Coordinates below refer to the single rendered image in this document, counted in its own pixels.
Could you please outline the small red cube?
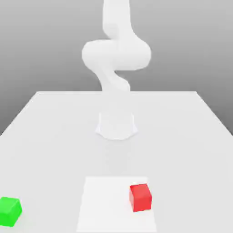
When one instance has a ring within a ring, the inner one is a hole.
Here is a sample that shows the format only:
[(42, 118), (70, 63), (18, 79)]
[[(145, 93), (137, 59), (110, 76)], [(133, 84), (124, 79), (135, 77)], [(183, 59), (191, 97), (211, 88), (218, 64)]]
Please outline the small red cube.
[(147, 183), (131, 185), (129, 201), (133, 212), (151, 210), (152, 194)]

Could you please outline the small green cube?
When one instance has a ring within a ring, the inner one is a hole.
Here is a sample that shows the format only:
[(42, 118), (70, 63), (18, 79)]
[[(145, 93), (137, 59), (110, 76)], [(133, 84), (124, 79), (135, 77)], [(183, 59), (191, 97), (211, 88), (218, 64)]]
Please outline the small green cube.
[(0, 198), (0, 226), (13, 227), (22, 213), (18, 198)]

